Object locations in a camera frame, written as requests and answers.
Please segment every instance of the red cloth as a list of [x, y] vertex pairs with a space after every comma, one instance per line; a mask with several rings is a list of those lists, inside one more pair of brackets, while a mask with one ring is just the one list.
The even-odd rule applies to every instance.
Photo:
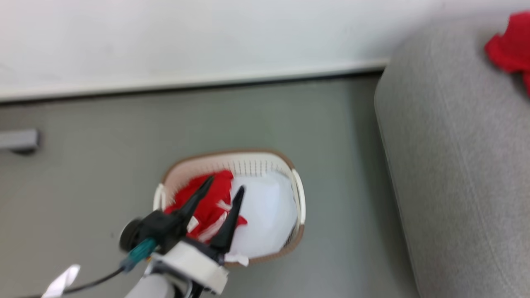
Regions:
[[490, 60], [503, 71], [523, 72], [530, 95], [530, 11], [511, 15], [504, 35], [495, 35], [485, 50]]
[[[196, 223], [197, 226], [191, 231], [188, 229], [188, 237], [205, 243], [209, 242], [210, 239], [217, 234], [217, 231], [219, 231], [220, 226], [230, 210], [232, 202], [230, 198], [230, 189], [232, 188], [232, 179], [234, 178], [230, 171], [224, 170], [193, 178], [186, 187], [175, 194], [175, 203], [164, 210], [164, 213], [169, 214], [182, 208], [184, 203], [188, 201], [204, 181], [212, 175], [214, 176], [214, 180], [210, 189], [197, 206], [193, 215], [198, 221], [198, 223]], [[247, 224], [246, 220], [240, 216], [237, 219], [237, 225], [245, 224]]]

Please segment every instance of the gray sofa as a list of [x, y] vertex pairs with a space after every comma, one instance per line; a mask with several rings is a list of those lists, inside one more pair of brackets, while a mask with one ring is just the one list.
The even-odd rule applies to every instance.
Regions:
[[427, 28], [375, 99], [422, 298], [530, 297], [530, 98], [483, 46], [508, 16]]

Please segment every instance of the white fabric in basket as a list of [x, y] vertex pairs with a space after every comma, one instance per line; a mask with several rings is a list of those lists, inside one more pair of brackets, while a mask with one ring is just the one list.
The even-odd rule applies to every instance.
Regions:
[[234, 177], [232, 198], [240, 186], [245, 186], [240, 214], [248, 224], [235, 230], [227, 258], [252, 259], [279, 252], [298, 218], [290, 180], [278, 172], [262, 177]]

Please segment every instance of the white basket handle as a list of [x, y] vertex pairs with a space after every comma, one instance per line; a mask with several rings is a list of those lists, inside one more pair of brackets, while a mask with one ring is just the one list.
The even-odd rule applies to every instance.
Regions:
[[166, 205], [166, 191], [162, 183], [158, 185], [153, 199], [153, 210], [165, 208]]
[[293, 169], [293, 175], [296, 181], [296, 188], [298, 189], [298, 199], [300, 199], [300, 224], [305, 224], [305, 193], [304, 186], [302, 185], [302, 180], [298, 172]]

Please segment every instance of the gray floor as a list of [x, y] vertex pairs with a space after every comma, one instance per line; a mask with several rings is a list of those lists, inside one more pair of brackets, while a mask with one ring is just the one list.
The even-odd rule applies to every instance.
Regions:
[[[37, 127], [35, 156], [0, 153], [0, 296], [40, 292], [72, 263], [78, 282], [116, 268], [118, 237], [149, 213], [183, 157], [275, 148], [306, 191], [300, 246], [232, 270], [222, 297], [417, 297], [373, 108], [378, 77], [0, 108]], [[72, 297], [123, 297], [142, 268]]]

